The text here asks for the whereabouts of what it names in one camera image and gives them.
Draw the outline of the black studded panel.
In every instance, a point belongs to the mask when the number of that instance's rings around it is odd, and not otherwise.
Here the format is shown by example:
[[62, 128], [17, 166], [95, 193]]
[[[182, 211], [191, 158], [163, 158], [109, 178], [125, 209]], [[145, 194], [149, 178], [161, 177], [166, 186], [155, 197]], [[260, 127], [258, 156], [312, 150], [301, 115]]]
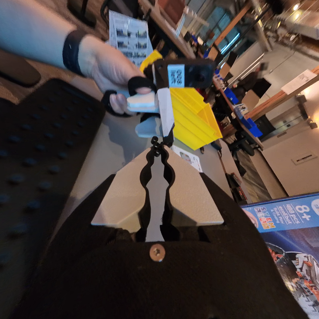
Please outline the black studded panel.
[[56, 78], [18, 104], [1, 98], [1, 318], [28, 288], [105, 113]]

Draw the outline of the laminated photo sheet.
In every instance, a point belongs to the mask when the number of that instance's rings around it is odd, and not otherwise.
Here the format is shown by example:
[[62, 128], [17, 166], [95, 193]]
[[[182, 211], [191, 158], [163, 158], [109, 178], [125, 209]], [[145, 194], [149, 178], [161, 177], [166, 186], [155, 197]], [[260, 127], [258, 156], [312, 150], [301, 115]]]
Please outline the laminated photo sheet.
[[109, 44], [137, 67], [153, 52], [147, 22], [112, 10], [109, 11]]

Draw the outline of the blue plastic bin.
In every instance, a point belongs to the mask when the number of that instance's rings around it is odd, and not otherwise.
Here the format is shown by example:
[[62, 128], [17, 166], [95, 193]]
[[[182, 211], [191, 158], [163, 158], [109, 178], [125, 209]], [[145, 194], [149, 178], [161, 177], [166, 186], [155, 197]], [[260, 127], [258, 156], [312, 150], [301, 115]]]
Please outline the blue plastic bin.
[[236, 105], [239, 103], [236, 95], [233, 93], [233, 91], [227, 87], [225, 90], [224, 90], [224, 94], [226, 95], [226, 97], [228, 98], [228, 100], [233, 104], [233, 105]]
[[240, 121], [254, 137], [259, 138], [263, 135], [261, 130], [259, 130], [255, 122], [251, 118], [246, 119], [245, 117], [242, 117]]

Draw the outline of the black wristband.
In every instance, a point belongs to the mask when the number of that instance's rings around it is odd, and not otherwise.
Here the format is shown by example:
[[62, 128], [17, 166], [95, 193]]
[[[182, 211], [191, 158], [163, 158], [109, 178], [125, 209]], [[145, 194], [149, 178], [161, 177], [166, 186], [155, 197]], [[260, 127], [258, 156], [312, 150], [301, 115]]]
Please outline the black wristband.
[[78, 53], [80, 43], [86, 35], [83, 30], [71, 31], [66, 36], [62, 50], [62, 60], [66, 69], [82, 77], [84, 75], [79, 66]]

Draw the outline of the open instruction booklet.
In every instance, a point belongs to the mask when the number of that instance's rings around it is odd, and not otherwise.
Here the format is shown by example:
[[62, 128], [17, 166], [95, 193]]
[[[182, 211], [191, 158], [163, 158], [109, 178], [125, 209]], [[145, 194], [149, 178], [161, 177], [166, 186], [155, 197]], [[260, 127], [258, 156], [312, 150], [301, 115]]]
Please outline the open instruction booklet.
[[200, 173], [203, 172], [202, 166], [200, 163], [200, 159], [197, 155], [194, 155], [178, 146], [173, 145], [171, 149], [183, 158], [186, 162], [188, 162], [193, 168], [197, 169]]

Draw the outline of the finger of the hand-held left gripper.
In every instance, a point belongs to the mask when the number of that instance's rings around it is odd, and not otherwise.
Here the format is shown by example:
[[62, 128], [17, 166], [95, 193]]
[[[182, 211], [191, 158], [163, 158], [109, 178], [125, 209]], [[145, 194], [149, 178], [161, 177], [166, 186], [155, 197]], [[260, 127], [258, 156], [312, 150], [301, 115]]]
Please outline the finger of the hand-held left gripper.
[[168, 87], [158, 89], [157, 98], [159, 103], [163, 137], [168, 137], [171, 130], [174, 128], [174, 114], [170, 89]]
[[173, 129], [174, 129], [174, 123], [173, 123], [169, 133], [167, 135], [163, 136], [163, 144], [169, 148], [172, 147], [173, 142], [174, 142]]

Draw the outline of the white paper notice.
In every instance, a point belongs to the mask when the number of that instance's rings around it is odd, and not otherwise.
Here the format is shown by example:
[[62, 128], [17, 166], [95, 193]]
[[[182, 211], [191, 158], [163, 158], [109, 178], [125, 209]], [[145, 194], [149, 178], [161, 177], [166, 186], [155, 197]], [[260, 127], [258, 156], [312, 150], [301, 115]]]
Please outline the white paper notice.
[[313, 80], [316, 78], [317, 74], [310, 71], [310, 70], [305, 70], [301, 74], [299, 74], [296, 78], [292, 79], [290, 82], [285, 84], [283, 87], [281, 87], [281, 90], [286, 94], [289, 95], [296, 91], [297, 89], [300, 89], [301, 86], [304, 84], [309, 83], [309, 81]]

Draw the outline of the yellow plastic bin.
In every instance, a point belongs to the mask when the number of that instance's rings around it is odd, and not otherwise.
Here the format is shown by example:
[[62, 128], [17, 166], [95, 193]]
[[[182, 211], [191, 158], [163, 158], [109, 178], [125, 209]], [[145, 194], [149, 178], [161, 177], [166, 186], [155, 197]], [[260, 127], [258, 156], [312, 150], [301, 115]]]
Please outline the yellow plastic bin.
[[[154, 50], [142, 62], [140, 70], [143, 71], [148, 64], [157, 59], [163, 58]], [[222, 137], [211, 106], [204, 102], [197, 89], [170, 88], [170, 94], [174, 114], [174, 138], [192, 150], [197, 150]]]

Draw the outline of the blue toy box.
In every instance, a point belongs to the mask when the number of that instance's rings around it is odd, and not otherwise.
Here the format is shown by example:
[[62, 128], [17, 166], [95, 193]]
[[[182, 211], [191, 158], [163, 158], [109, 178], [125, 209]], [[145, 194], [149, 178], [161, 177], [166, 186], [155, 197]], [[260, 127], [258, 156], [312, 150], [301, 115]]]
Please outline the blue toy box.
[[287, 289], [308, 318], [319, 318], [319, 194], [242, 205]]

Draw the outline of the black flat device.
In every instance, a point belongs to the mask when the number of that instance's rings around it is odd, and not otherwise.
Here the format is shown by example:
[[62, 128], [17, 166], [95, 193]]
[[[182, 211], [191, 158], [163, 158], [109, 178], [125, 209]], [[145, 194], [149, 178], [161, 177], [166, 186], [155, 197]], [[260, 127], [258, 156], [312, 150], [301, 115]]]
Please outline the black flat device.
[[247, 204], [247, 197], [241, 188], [242, 181], [235, 173], [225, 173], [233, 199], [240, 205]]

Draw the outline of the black connector cluster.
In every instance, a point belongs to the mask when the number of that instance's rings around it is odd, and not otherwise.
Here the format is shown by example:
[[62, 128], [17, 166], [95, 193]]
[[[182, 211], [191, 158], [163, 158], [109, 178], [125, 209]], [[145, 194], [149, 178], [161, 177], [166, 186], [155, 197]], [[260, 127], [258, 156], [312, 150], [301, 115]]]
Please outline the black connector cluster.
[[151, 144], [155, 152], [159, 151], [162, 148], [162, 145], [164, 145], [163, 141], [159, 142], [159, 138], [157, 136], [153, 136], [151, 138]]

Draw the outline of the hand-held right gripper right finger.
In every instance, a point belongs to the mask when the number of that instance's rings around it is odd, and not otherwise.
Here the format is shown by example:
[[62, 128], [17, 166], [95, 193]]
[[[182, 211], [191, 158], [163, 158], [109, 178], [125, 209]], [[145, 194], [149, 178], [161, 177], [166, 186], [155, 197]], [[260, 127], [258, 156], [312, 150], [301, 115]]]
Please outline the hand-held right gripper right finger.
[[222, 225], [224, 219], [203, 180], [205, 175], [169, 147], [160, 150], [168, 182], [160, 225], [164, 241], [180, 241], [188, 231], [197, 237], [199, 227]]

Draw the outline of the person's left hand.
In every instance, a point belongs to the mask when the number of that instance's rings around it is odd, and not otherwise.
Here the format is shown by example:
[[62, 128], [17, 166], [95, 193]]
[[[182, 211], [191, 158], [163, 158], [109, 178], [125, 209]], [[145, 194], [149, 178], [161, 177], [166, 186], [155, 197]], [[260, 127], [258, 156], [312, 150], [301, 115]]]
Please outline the person's left hand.
[[78, 64], [82, 74], [94, 80], [102, 93], [127, 87], [133, 77], [145, 77], [119, 50], [93, 35], [86, 35], [80, 42]]

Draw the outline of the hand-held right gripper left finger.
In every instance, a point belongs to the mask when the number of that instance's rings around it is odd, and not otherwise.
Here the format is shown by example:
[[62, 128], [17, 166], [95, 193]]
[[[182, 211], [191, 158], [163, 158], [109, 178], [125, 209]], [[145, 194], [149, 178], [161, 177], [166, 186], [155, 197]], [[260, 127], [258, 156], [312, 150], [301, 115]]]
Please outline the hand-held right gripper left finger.
[[124, 229], [134, 233], [136, 241], [146, 241], [151, 217], [146, 186], [152, 177], [152, 165], [153, 147], [150, 147], [112, 175], [91, 225]]

